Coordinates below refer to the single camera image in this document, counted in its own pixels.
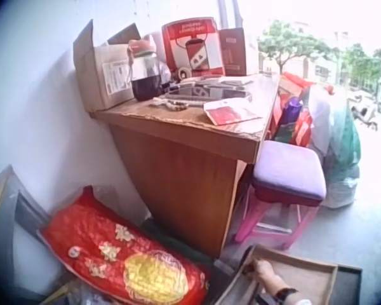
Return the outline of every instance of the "product packaging box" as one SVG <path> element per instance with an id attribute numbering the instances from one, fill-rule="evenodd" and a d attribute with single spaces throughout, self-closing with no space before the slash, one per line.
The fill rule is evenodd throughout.
<path id="1" fill-rule="evenodd" d="M 259 72 L 258 42 L 242 27 L 219 31 L 226 76 L 247 76 Z"/>
<path id="2" fill-rule="evenodd" d="M 162 27 L 166 63 L 172 73 L 224 75 L 220 39 L 211 17 L 191 18 Z"/>
<path id="3" fill-rule="evenodd" d="M 74 65 L 84 109 L 105 110 L 132 99 L 128 79 L 128 41 L 140 39 L 135 24 L 118 32 L 107 43 L 93 45 L 93 20 L 74 41 Z"/>

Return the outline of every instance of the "pink stool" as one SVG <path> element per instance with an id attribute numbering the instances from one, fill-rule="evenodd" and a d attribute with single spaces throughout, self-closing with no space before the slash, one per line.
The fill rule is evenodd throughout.
<path id="1" fill-rule="evenodd" d="M 236 241 L 241 243 L 250 234 L 277 238 L 282 239 L 282 249 L 286 250 L 316 216 L 326 196 L 326 183 L 314 151 L 269 140 L 261 145 Z M 273 203 L 297 205 L 298 226 L 291 234 L 254 230 Z"/>

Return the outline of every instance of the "tray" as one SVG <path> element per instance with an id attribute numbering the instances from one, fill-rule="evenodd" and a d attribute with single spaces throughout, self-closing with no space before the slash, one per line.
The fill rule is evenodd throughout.
<path id="1" fill-rule="evenodd" d="M 310 299 L 313 305 L 329 304 L 336 280 L 337 265 L 300 259 L 258 245 L 246 251 L 230 285 L 214 304 L 254 304 L 255 296 L 261 293 L 262 289 L 244 271 L 246 266 L 257 258 L 269 261 L 275 273 Z"/>

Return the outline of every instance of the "window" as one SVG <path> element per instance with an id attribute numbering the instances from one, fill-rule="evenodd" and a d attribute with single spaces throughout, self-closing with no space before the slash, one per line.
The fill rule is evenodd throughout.
<path id="1" fill-rule="evenodd" d="M 317 65 L 315 68 L 315 75 L 320 76 L 320 81 L 327 81 L 329 77 L 329 70 L 325 67 Z"/>

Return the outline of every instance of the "red and white box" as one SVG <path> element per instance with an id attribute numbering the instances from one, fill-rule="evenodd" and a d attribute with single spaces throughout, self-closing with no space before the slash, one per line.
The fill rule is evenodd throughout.
<path id="1" fill-rule="evenodd" d="M 192 76 L 224 75 L 220 38 L 211 17 L 190 18 L 162 27 L 166 63 L 171 72 Z"/>

